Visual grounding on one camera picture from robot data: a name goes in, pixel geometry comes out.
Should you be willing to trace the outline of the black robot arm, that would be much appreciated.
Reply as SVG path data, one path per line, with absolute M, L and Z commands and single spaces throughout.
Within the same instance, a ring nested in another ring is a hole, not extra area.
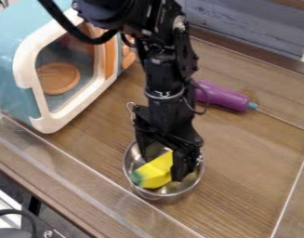
M 135 138 L 141 154 L 152 143 L 172 149 L 171 179 L 183 180 L 197 165 L 203 139 L 192 127 L 197 55 L 188 21 L 175 0 L 73 0 L 79 16 L 135 39 L 145 73 L 145 106 L 133 106 Z

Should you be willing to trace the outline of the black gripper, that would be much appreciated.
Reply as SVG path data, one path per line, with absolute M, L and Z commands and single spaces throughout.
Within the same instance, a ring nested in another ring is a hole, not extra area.
M 204 140 L 192 126 L 195 92 L 180 91 L 173 95 L 147 91 L 148 105 L 135 105 L 135 138 L 140 155 L 149 162 L 168 146 L 173 149 L 171 180 L 180 182 L 193 172 L 201 156 Z

